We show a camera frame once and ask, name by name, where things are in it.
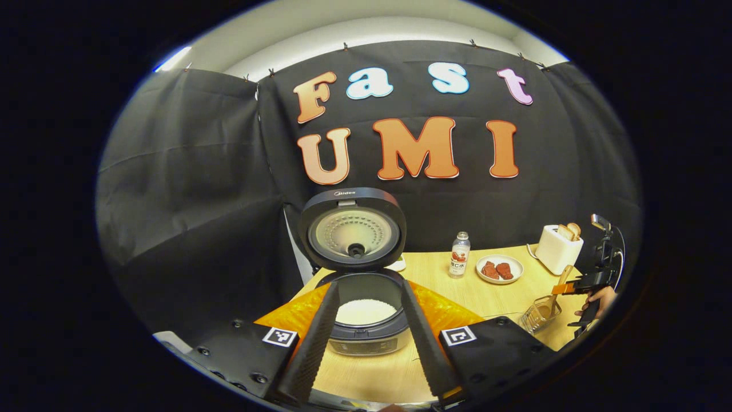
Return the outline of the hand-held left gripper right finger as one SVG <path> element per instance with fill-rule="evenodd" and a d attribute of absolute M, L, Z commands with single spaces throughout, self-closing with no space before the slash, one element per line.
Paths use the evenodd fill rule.
<path fill-rule="evenodd" d="M 436 326 L 429 289 L 403 281 L 401 305 L 432 395 L 440 401 L 494 401 L 527 383 L 557 352 L 507 316 Z"/>

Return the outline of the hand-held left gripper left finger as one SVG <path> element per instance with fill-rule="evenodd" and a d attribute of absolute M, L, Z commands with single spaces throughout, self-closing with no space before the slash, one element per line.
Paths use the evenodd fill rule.
<path fill-rule="evenodd" d="M 339 284 L 315 289 L 307 332 L 245 323 L 204 339 L 186 354 L 196 367 L 262 401 L 308 403 L 340 307 Z"/>

